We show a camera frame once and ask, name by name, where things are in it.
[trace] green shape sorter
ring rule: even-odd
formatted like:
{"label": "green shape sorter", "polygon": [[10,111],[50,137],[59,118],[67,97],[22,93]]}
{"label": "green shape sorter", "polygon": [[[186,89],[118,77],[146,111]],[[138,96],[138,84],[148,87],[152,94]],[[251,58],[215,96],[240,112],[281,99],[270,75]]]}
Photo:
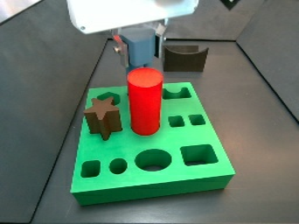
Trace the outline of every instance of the green shape sorter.
{"label": "green shape sorter", "polygon": [[163,84],[159,131],[139,136],[130,125],[127,87],[88,91],[115,97],[123,131],[104,141],[83,118],[71,193],[86,206],[224,188],[234,168],[190,82]]}

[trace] dark brown block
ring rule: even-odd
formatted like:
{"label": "dark brown block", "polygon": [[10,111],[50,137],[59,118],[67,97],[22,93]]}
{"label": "dark brown block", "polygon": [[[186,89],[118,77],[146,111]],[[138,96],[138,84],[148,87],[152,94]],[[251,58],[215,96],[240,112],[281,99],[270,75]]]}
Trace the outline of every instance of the dark brown block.
{"label": "dark brown block", "polygon": [[198,45],[166,45],[163,70],[166,72],[202,72],[210,48],[199,52]]}
{"label": "dark brown block", "polygon": [[108,140],[111,132],[123,130],[119,108],[114,105],[114,97],[104,101],[91,100],[94,106],[84,110],[90,134],[100,133],[103,140]]}

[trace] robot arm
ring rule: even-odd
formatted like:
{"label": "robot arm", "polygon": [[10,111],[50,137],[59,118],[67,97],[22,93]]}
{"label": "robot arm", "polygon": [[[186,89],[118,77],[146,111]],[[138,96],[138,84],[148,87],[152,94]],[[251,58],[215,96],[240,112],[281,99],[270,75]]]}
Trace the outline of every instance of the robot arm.
{"label": "robot arm", "polygon": [[127,73],[162,57],[168,18],[192,14],[198,4],[199,0],[68,0],[71,22],[83,33],[112,31]]}
{"label": "robot arm", "polygon": [[70,18],[86,34],[192,14],[199,0],[68,0]]}

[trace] square hole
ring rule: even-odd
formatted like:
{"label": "square hole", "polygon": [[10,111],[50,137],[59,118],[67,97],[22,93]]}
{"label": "square hole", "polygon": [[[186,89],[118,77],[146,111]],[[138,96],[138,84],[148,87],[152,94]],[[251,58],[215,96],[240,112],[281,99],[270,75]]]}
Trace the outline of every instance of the square hole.
{"label": "square hole", "polygon": [[186,165],[207,165],[219,162],[210,144],[182,147],[182,158]]}
{"label": "square hole", "polygon": [[172,128],[184,126],[183,117],[180,115],[168,116],[168,122]]}
{"label": "square hole", "polygon": [[190,115],[191,125],[203,125],[206,121],[202,115]]}
{"label": "square hole", "polygon": [[87,161],[82,165],[80,176],[83,178],[95,178],[99,175],[100,162],[98,160]]}

